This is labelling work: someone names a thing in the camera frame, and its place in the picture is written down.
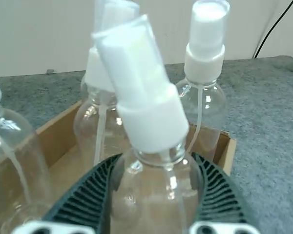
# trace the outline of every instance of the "cardboard tray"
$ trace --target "cardboard tray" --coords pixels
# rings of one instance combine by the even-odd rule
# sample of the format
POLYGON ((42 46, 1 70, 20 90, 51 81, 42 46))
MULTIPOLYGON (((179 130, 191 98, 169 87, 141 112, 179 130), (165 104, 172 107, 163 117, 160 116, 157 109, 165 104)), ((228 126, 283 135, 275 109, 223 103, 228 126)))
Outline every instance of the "cardboard tray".
MULTIPOLYGON (((80 105, 81 102, 77 102, 37 130, 42 151, 55 184, 53 202, 56 202, 86 173, 79 157, 73 131, 75 114, 80 105)), ((191 126, 186 145, 191 140, 194 131, 195 126, 191 126)), ((228 133, 222 132, 218 140, 214 163, 220 166, 227 175, 231 172, 235 148, 236 140, 231 139, 228 133)), ((196 142, 193 151, 200 153, 200 149, 199 142, 196 142)), ((11 180, 13 178, 11 168, 7 167, 6 163, 6 160, 0 163, 0 170, 4 170, 2 179, 11 180)), ((4 211, 7 206, 9 205, 0 203, 0 211, 4 211)))

